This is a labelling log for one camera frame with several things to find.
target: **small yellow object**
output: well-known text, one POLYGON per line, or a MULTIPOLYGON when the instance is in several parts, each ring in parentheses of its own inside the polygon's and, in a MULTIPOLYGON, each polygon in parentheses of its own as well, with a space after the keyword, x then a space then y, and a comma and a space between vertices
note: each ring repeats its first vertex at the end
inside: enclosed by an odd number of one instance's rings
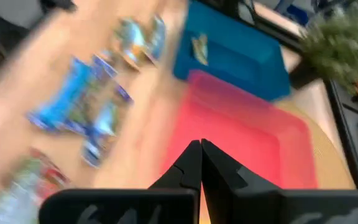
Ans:
POLYGON ((208 38, 205 34, 201 34, 198 39, 191 38, 193 44, 194 56, 203 65, 208 65, 208 38))

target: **blue plastic tray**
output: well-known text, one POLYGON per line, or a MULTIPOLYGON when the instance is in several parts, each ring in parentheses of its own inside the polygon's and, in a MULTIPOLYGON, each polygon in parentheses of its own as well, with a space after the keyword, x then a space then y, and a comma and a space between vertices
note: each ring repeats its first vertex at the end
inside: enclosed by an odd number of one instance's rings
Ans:
POLYGON ((265 100, 290 93, 280 44, 214 9, 190 1, 173 73, 186 80, 190 70, 204 70, 265 100), (208 36, 208 66, 193 56, 191 38, 208 36))

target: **wooden table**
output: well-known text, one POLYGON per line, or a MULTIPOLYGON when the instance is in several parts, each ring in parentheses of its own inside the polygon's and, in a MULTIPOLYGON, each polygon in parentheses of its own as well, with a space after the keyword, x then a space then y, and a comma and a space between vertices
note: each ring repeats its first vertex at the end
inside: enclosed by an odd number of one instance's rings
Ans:
MULTIPOLYGON (((78 187, 146 188, 159 175, 180 99, 186 83, 172 75, 172 64, 183 26, 185 0, 167 0, 162 17, 167 45, 158 66, 145 65, 139 73, 121 70, 118 82, 135 103, 129 110, 120 138, 99 169, 81 159, 83 138, 74 134, 50 135, 33 127, 25 113, 46 102, 60 88, 72 55, 90 62, 107 46, 117 18, 150 19, 157 0, 76 0, 78 10, 54 11, 0 68, 0 178, 30 148, 48 155, 78 187)), ((297 32, 294 23, 257 5, 260 14, 297 32)), ((299 56, 283 48, 287 69, 299 56)), ((321 82, 295 93, 300 108, 322 127, 341 151, 331 108, 321 82)))

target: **green plant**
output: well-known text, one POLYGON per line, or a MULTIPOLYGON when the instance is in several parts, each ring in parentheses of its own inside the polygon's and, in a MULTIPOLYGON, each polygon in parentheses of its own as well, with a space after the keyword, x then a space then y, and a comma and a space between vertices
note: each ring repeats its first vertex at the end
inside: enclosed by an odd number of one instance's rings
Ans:
POLYGON ((358 83, 358 1, 335 7, 329 18, 316 16, 302 33, 304 56, 323 78, 332 78, 350 93, 358 83))

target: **red plastic tray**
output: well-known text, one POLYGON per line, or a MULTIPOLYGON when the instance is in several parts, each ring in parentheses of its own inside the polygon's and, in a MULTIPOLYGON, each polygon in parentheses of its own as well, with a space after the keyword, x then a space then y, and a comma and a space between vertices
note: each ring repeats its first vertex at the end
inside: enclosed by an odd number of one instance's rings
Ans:
POLYGON ((162 170, 194 139, 208 139, 284 189, 317 188, 309 130, 302 120, 202 71, 191 71, 162 170))

